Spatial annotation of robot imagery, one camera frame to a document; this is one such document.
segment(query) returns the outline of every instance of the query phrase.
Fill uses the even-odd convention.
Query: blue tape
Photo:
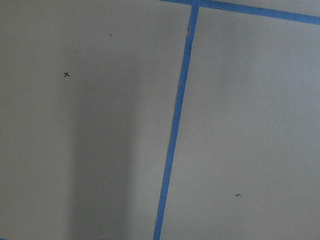
[[[163,1],[191,5],[190,0],[163,0]],[[268,8],[261,8],[261,7],[255,7],[255,6],[246,6],[246,5],[226,3],[221,1],[212,1],[212,0],[200,0],[200,7],[320,25],[320,17],[318,16],[310,16],[310,15],[287,12],[287,11],[272,10]]]
[[[195,36],[196,23],[198,17],[200,0],[193,0],[191,5],[191,12],[189,17],[189,35],[185,39],[183,59],[179,77],[179,86],[176,93],[175,106],[173,112],[173,119],[171,125],[171,139],[166,153],[165,167],[162,178],[162,186],[160,192],[160,199],[158,211],[156,216],[156,223],[154,227],[153,240],[159,240],[161,235],[162,224],[164,220],[165,207],[169,189],[169,182],[171,176],[172,164],[174,161],[176,142],[178,136],[179,122],[181,117],[182,104],[184,101],[185,87],[187,82],[187,75],[189,70],[189,63],[191,57],[192,42]]]

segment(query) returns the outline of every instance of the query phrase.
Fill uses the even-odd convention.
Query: gray surface
[[[319,39],[199,10],[161,239],[320,239]]]
[[[220,2],[320,17],[318,0],[221,0]]]
[[[189,12],[0,2],[0,238],[152,239]]]

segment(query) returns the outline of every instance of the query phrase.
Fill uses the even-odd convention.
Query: tape strip
[[[190,0],[163,0],[163,1],[191,5]],[[287,11],[272,10],[268,8],[261,8],[261,7],[255,7],[255,6],[246,6],[246,5],[226,3],[221,1],[200,0],[200,7],[320,25],[320,17],[318,16],[310,16],[310,15],[287,12]]]
[[[191,57],[192,42],[195,36],[196,23],[198,17],[200,0],[193,0],[191,4],[191,12],[189,17],[189,34],[186,36],[183,59],[179,77],[179,86],[175,99],[175,106],[173,112],[173,119],[171,125],[171,139],[166,153],[165,167],[162,178],[162,186],[159,198],[158,211],[156,216],[156,223],[154,227],[153,240],[159,240],[161,235],[162,224],[164,220],[164,213],[169,189],[169,182],[171,176],[171,169],[174,160],[176,149],[176,142],[178,136],[179,122],[181,117],[182,104],[184,101],[185,87],[187,82],[187,75],[189,70],[189,63]]]

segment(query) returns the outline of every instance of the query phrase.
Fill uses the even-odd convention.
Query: blue painter's tape
[[[193,2],[193,0],[161,0],[161,1],[176,3],[176,4],[186,4],[186,5],[192,5],[192,2]]]
[[[164,220],[165,207],[166,207],[169,182],[170,182],[170,176],[171,176],[171,169],[174,161],[179,122],[181,117],[182,104],[184,101],[185,87],[186,87],[187,75],[188,75],[189,63],[190,63],[190,57],[191,57],[191,48],[192,48],[192,42],[195,36],[199,4],[200,4],[200,0],[193,0],[191,5],[191,12],[190,12],[190,18],[189,18],[189,34],[185,39],[183,59],[182,59],[180,77],[179,77],[179,86],[176,93],[173,119],[172,119],[172,125],[171,125],[171,139],[170,139],[169,147],[166,153],[165,167],[164,167],[164,173],[162,178],[162,186],[161,186],[160,199],[159,199],[158,211],[156,216],[156,223],[154,227],[153,240],[160,239],[162,223]]]
[[[163,0],[165,2],[179,3],[191,5],[191,0]],[[234,3],[227,3],[221,1],[212,1],[212,0],[200,0],[200,7],[210,8],[210,9],[219,9],[236,13],[243,14],[252,14],[263,17],[275,18],[275,19],[284,19],[289,21],[315,24],[320,25],[320,17],[310,16],[305,14],[299,14],[294,12],[272,10],[268,8],[261,8],[255,6],[246,6]]]

